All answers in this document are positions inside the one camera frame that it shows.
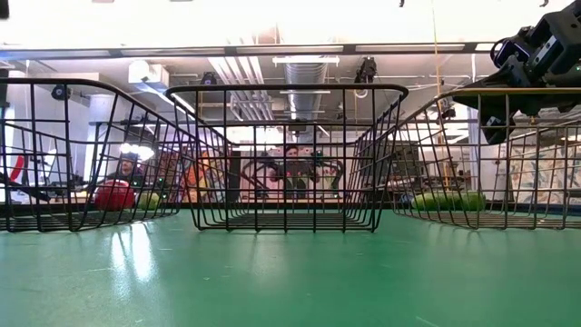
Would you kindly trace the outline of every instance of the wire basket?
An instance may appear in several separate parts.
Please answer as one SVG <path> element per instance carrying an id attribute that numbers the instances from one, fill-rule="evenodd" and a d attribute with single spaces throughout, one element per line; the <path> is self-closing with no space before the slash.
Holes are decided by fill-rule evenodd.
<path id="1" fill-rule="evenodd" d="M 381 136 L 396 213 L 473 229 L 581 227 L 580 100 L 581 89 L 467 89 L 403 115 Z"/>
<path id="2" fill-rule="evenodd" d="M 353 103 L 353 90 L 366 88 L 367 97 Z M 278 94 L 287 94 L 288 100 L 277 103 Z M 322 94 L 342 104 L 331 118 L 318 115 Z M 393 114 L 408 95 L 405 87 L 189 85 L 166 95 L 182 119 L 177 124 L 190 126 L 198 140 L 188 149 L 197 160 L 185 185 L 198 229 L 345 232 L 378 227 L 385 200 L 379 185 L 387 172 L 378 158 L 387 144 L 376 138 L 393 124 Z M 186 100 L 200 110 L 183 114 Z M 357 120 L 353 105 L 369 119 Z M 199 118 L 202 109 L 211 121 Z"/>
<path id="3" fill-rule="evenodd" d="M 183 130 L 121 90 L 2 78 L 0 231 L 79 231 L 175 214 Z"/>

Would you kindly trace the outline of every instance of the green tabletop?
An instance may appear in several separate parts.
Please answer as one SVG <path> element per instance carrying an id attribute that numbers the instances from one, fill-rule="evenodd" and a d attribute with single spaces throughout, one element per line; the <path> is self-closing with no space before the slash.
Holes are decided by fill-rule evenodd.
<path id="1" fill-rule="evenodd" d="M 0 233 L 0 326 L 578 326 L 581 231 Z"/>

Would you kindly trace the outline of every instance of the ceiling duct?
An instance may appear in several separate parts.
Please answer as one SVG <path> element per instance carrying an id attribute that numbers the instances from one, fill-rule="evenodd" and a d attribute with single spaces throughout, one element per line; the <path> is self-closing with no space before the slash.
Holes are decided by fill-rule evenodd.
<path id="1" fill-rule="evenodd" d="M 287 84 L 323 84 L 327 75 L 325 63 L 285 64 L 284 75 Z M 290 90 L 289 104 L 292 119 L 313 121 L 320 105 L 320 93 L 293 93 Z M 313 126 L 308 126 L 305 132 L 299 132 L 299 143 L 310 143 L 313 139 Z"/>

